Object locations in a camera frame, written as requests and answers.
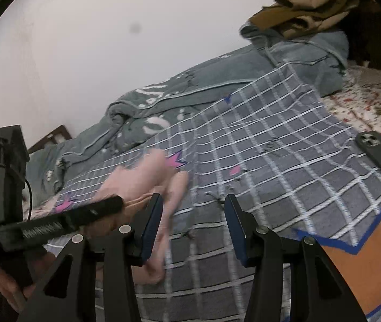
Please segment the brown garment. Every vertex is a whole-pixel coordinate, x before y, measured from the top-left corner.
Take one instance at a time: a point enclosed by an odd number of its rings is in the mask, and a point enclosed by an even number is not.
[[[294,38],[329,29],[344,19],[359,0],[275,0],[250,18],[260,30],[276,29]]]

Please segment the gray checkered fabric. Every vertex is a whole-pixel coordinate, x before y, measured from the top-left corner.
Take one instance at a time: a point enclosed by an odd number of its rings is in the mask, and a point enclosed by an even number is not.
[[[234,193],[241,207],[281,236],[293,229],[357,245],[381,209],[381,173],[354,143],[356,132],[330,115],[294,63],[272,72],[157,134],[139,148],[71,180],[58,204],[90,201],[118,165],[132,166],[150,148],[183,150],[189,192],[173,218],[166,275],[136,286],[144,322],[243,320],[253,269],[235,257],[215,197]],[[241,174],[230,176],[239,165]],[[183,236],[188,229],[191,236]],[[58,253],[69,237],[51,241]],[[97,316],[103,321],[102,285]],[[290,269],[284,266],[282,316],[290,313]],[[381,310],[371,321],[381,320]]]

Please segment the orange star with blue outline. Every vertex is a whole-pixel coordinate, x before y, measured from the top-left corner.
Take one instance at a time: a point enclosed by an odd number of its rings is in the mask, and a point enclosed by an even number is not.
[[[297,230],[299,238],[309,235]],[[314,236],[344,277],[366,317],[381,309],[381,212],[356,246]]]

